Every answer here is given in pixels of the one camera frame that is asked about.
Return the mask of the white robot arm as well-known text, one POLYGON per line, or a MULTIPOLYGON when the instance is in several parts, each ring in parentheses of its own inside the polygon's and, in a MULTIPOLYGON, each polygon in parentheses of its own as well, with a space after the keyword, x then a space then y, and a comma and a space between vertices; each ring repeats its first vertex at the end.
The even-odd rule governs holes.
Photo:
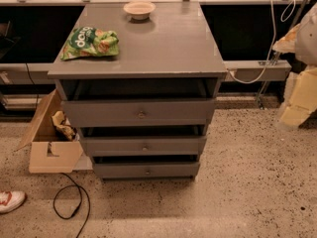
POLYGON ((306 64, 298 75, 289 75, 284 102, 278 111, 278 124, 295 129, 317 110, 317 4, 273 45, 273 49, 283 54, 293 53, 306 64))

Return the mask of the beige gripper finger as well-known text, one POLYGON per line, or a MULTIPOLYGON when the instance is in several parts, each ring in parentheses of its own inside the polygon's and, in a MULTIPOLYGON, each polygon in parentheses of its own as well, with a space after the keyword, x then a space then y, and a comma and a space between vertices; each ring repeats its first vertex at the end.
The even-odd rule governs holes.
POLYGON ((283 36, 281 39, 279 39, 278 41, 274 43, 272 49, 276 52, 280 52, 283 54, 294 53, 296 35, 299 28, 300 28, 299 24, 291 28, 285 36, 283 36))
POLYGON ((291 72, 286 80, 284 101, 277 113, 280 128, 297 129, 317 110, 317 67, 291 72))

